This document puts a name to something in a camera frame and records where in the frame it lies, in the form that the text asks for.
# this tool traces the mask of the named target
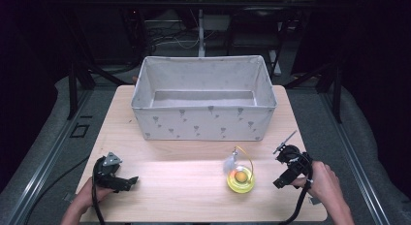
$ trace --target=gray floor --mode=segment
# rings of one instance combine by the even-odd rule
[[[221,36],[216,33],[212,35],[216,37],[206,41],[206,56],[224,55]],[[290,76],[290,71],[298,44],[298,35],[291,35],[280,58],[283,75],[275,78],[273,84],[283,85],[294,79]],[[153,55],[197,56],[197,47],[161,45],[157,46]],[[137,68],[116,76],[131,82],[131,77],[138,71]],[[115,91],[115,86],[109,81],[99,76],[94,78],[97,82],[94,90],[85,91],[79,87],[82,106],[79,114],[71,121],[66,120],[69,114],[68,80],[63,79],[56,84],[59,96],[47,123],[7,188],[0,195],[0,224],[22,224],[29,208],[33,206],[35,197],[90,153]],[[411,224],[410,201],[390,183],[378,162],[375,140],[355,100],[348,91],[343,90],[343,123],[336,124],[330,114],[330,97],[316,93],[312,87],[315,81],[314,79],[302,87],[287,90],[308,153],[314,159],[330,164],[335,170],[341,179],[341,187],[356,224]],[[73,135],[77,133],[72,132],[79,125],[88,127],[88,130],[83,138],[74,138]],[[360,168],[353,166],[352,155],[347,151],[347,145],[358,158]],[[67,193],[75,193],[84,165],[85,163],[82,163],[50,188],[34,207],[28,224],[59,223],[69,205],[63,197]],[[358,178],[358,171],[364,171],[365,178]],[[321,223],[304,224],[332,222],[328,218]]]

